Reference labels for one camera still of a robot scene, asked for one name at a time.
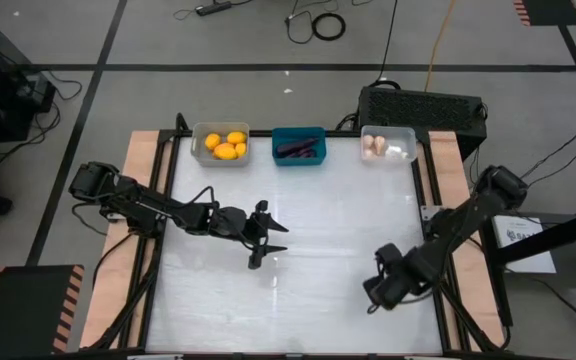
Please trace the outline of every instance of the lemon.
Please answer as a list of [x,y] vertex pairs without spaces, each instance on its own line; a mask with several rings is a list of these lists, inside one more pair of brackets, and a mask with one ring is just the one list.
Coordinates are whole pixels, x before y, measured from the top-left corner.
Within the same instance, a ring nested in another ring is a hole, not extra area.
[[230,134],[228,134],[228,142],[233,145],[245,143],[246,134],[242,133],[241,131],[233,131]]
[[242,157],[242,156],[246,155],[246,144],[240,143],[240,144],[235,145],[235,152],[237,152],[238,157]]
[[208,150],[214,150],[219,143],[221,143],[221,136],[218,134],[210,134],[206,136],[206,141],[204,141]]
[[213,152],[216,158],[221,160],[235,160],[237,158],[237,152],[232,144],[221,144],[215,148]]

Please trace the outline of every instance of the wooden board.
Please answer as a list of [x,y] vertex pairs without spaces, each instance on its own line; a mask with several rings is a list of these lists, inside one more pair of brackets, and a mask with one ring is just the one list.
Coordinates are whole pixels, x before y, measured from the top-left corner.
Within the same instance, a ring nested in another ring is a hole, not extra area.
[[[122,173],[135,178],[140,184],[148,185],[152,170],[155,149],[157,146],[156,131],[133,132],[126,161]],[[443,205],[457,207],[469,196],[468,184],[461,162],[457,139],[452,132],[431,133],[431,148],[437,170],[440,193]],[[160,173],[158,190],[162,190],[165,172],[168,169],[170,149],[167,149]],[[429,191],[429,182],[423,156],[420,157],[420,168],[425,196],[432,199]],[[123,223],[111,224],[108,229],[108,237],[104,251],[121,240],[126,235],[126,225]],[[117,313],[126,301],[130,276],[137,249],[136,239],[117,249],[99,270],[97,285],[88,310],[88,316],[84,327],[80,346],[88,346],[94,343],[99,336],[112,323]],[[472,245],[465,243],[455,253],[455,268],[459,282],[459,290],[464,306],[472,317],[477,321],[482,330],[490,337],[493,343],[500,345],[504,337],[501,322],[497,315],[497,307],[494,301],[490,278],[486,267],[484,255]],[[447,324],[450,335],[451,348],[458,349],[458,335],[454,313],[450,306],[445,303]],[[133,318],[133,329],[141,323],[143,307],[140,306]],[[138,331],[133,331],[130,345],[136,345]]]

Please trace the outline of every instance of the blue bin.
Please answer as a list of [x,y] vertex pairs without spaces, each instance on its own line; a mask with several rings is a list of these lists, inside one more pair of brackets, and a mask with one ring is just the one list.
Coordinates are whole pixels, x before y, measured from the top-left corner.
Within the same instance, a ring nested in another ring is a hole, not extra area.
[[[300,140],[317,138],[313,145],[315,157],[312,158],[279,158],[277,146]],[[326,157],[326,130],[322,127],[276,128],[272,131],[272,157],[277,166],[309,166],[321,165]]]

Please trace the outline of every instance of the gray floor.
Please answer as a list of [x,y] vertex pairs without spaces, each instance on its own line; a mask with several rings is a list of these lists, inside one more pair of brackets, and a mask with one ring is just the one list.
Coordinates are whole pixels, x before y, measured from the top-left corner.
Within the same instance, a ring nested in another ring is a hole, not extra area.
[[[208,0],[129,0],[110,48],[108,64],[377,64],[383,56],[393,2],[352,7],[340,0],[348,30],[336,42],[299,46],[286,39],[290,0],[257,0],[233,10],[179,22],[171,14]],[[35,63],[96,64],[120,0],[0,1],[0,29]],[[389,64],[426,64],[447,1],[400,0]],[[312,8],[322,11],[321,5]],[[307,36],[293,24],[294,37]],[[576,44],[576,27],[570,27]],[[459,0],[442,41],[438,64],[574,65],[556,27],[521,25],[511,0]],[[28,147],[0,168],[0,193],[15,209],[0,218],[0,265],[24,264],[78,115],[85,126],[73,169],[90,160],[121,166],[130,133],[171,127],[182,111],[192,126],[203,121],[245,121],[252,128],[321,125],[332,128],[356,107],[374,71],[104,71],[90,111],[80,107],[92,73],[57,72],[84,83],[84,93],[59,102],[63,119],[45,143]],[[404,88],[422,90],[424,72],[387,72]],[[71,89],[62,85],[63,91]],[[481,166],[504,164],[523,172],[576,133],[576,72],[436,72],[432,91],[481,96],[488,104],[488,140]],[[49,122],[48,117],[40,118]],[[0,145],[1,149],[9,144]],[[576,143],[536,176],[563,165]],[[468,169],[470,159],[466,161]],[[78,263],[92,269],[103,239],[70,214],[62,194],[40,264]],[[531,188],[524,210],[576,213],[576,162]],[[84,212],[103,227],[95,211]],[[90,272],[70,342],[75,349],[90,297]],[[515,319],[510,349],[521,354],[576,359],[576,317],[547,291],[509,282]],[[576,290],[566,292],[576,304]]]

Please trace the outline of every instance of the plastic container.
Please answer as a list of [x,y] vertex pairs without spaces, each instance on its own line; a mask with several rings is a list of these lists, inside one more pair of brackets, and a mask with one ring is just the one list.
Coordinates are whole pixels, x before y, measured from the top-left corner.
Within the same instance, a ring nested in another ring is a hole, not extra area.
[[[280,158],[277,156],[277,146],[301,140],[316,138],[319,141],[312,146],[315,157],[311,158]],[[272,157],[277,166],[309,166],[321,165],[326,157],[326,130],[322,127],[276,128],[272,131]]]
[[[215,133],[221,135],[221,142],[226,142],[226,137],[233,131],[241,131],[246,134],[246,155],[236,160],[220,160],[212,155],[212,151],[206,148],[204,141],[206,136]],[[244,166],[250,159],[250,127],[246,123],[198,123],[192,128],[192,144],[190,154],[197,159],[202,166]]]
[[[383,136],[385,144],[381,155],[376,155],[375,145],[370,149],[366,148],[364,136],[370,135],[373,138]],[[392,126],[364,126],[361,128],[361,158],[369,163],[385,164],[408,164],[417,158],[417,138],[415,130],[405,127]]]

